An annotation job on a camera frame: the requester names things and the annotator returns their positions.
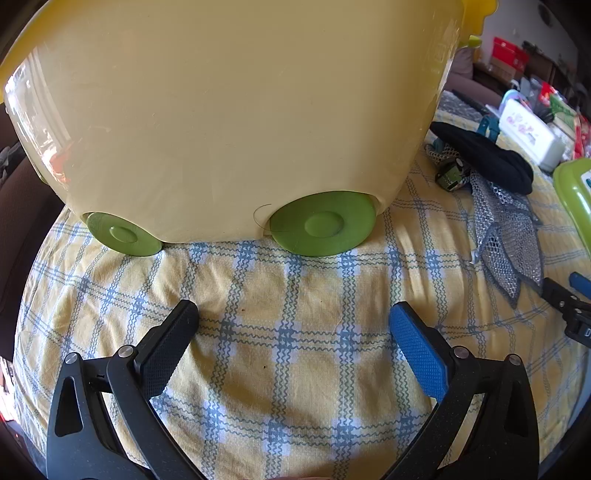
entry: green plastic wheel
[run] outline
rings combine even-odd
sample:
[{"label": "green plastic wheel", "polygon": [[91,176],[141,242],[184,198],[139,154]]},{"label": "green plastic wheel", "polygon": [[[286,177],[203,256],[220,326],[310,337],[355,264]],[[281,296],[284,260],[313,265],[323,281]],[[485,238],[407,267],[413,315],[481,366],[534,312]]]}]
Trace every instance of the green plastic wheel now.
[{"label": "green plastic wheel", "polygon": [[104,246],[133,257],[149,257],[162,250],[162,242],[127,220],[94,212],[86,218],[90,233]]},{"label": "green plastic wheel", "polygon": [[269,226],[275,241],[304,257],[328,257],[351,250],[374,229],[371,197],[358,192],[324,192],[277,210]]}]

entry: metal pivot screw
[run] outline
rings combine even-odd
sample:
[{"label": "metal pivot screw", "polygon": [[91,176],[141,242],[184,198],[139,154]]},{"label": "metal pivot screw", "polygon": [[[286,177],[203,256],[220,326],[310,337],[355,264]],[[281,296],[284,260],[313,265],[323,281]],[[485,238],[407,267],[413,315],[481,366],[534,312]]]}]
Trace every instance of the metal pivot screw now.
[{"label": "metal pivot screw", "polygon": [[68,353],[66,355],[66,363],[68,365],[71,365],[71,364],[75,363],[76,360],[78,360],[78,355],[76,355],[74,352]]},{"label": "metal pivot screw", "polygon": [[511,355],[509,355],[509,362],[511,362],[513,365],[521,365],[521,358],[519,358],[518,355],[515,355],[514,353],[512,353]]},{"label": "metal pivot screw", "polygon": [[117,350],[117,355],[121,358],[127,358],[132,353],[134,353],[134,347],[132,345],[124,345],[119,350]]},{"label": "metal pivot screw", "polygon": [[458,358],[468,358],[470,352],[465,346],[457,346],[453,349],[453,354]]}]

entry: plaid bedsheet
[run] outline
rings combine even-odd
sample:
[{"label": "plaid bedsheet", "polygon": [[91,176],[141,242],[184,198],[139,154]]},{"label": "plaid bedsheet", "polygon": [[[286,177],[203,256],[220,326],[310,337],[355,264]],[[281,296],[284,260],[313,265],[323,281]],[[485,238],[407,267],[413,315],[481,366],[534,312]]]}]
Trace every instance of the plaid bedsheet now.
[{"label": "plaid bedsheet", "polygon": [[[475,127],[441,112],[437,119]],[[544,458],[566,431],[587,350],[564,335],[560,316],[529,287],[513,310],[482,265],[470,263],[472,198],[443,191],[434,174],[419,154],[371,237],[328,258],[298,257],[267,238],[126,257],[101,246],[65,209],[39,251],[18,322],[16,405],[26,433],[44,452],[68,352],[113,355],[190,299],[202,317],[198,334],[152,404],[208,478],[379,478],[433,408],[388,332],[390,306],[406,300],[452,345],[523,358]],[[568,285],[574,270],[591,275],[577,232],[539,171],[530,199],[544,224],[546,276]],[[123,445],[142,462],[107,401]]]}]

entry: black clamp arm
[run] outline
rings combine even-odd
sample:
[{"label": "black clamp arm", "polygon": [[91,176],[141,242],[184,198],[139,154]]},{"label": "black clamp arm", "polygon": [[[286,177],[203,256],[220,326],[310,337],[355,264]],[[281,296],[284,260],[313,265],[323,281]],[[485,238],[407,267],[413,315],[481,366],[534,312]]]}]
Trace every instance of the black clamp arm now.
[{"label": "black clamp arm", "polygon": [[[392,308],[389,324],[421,387],[439,403],[382,480],[537,478],[538,427],[521,359],[486,360],[462,346],[452,349],[406,302]],[[137,347],[125,345],[110,358],[66,356],[48,425],[50,480],[206,480],[148,401],[164,391],[198,325],[197,307],[183,300]],[[149,468],[126,456],[103,393],[115,397]],[[439,468],[479,393],[485,398],[460,458]]]},{"label": "black clamp arm", "polygon": [[[581,274],[571,274],[570,285],[586,297],[591,295],[591,282]],[[587,348],[591,348],[591,304],[579,299],[551,278],[545,278],[542,298],[562,314],[566,322],[564,333]]]},{"label": "black clamp arm", "polygon": [[[206,480],[148,401],[164,391],[198,326],[197,307],[182,300],[137,347],[125,345],[110,358],[66,356],[48,425],[50,480]],[[102,393],[113,394],[149,469],[125,454]]]},{"label": "black clamp arm", "polygon": [[[452,348],[406,302],[392,307],[389,321],[421,388],[438,403],[382,480],[537,479],[538,423],[521,358],[488,360],[463,346]],[[484,400],[462,453],[439,468],[480,393]]]}]

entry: mesh bag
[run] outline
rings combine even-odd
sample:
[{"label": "mesh bag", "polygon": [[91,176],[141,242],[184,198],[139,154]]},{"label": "mesh bag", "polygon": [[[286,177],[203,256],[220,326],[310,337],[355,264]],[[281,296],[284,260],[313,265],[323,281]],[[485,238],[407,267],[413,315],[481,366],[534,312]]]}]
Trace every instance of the mesh bag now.
[{"label": "mesh bag", "polygon": [[540,221],[525,196],[508,192],[475,171],[470,183],[476,256],[514,308],[522,280],[541,292],[544,269],[536,230]]},{"label": "mesh bag", "polygon": [[439,166],[445,163],[447,160],[455,160],[456,158],[460,157],[458,151],[453,148],[450,144],[445,144],[443,147],[443,151],[439,153],[431,144],[425,145],[425,153],[431,159],[431,161],[435,164],[435,166]]}]

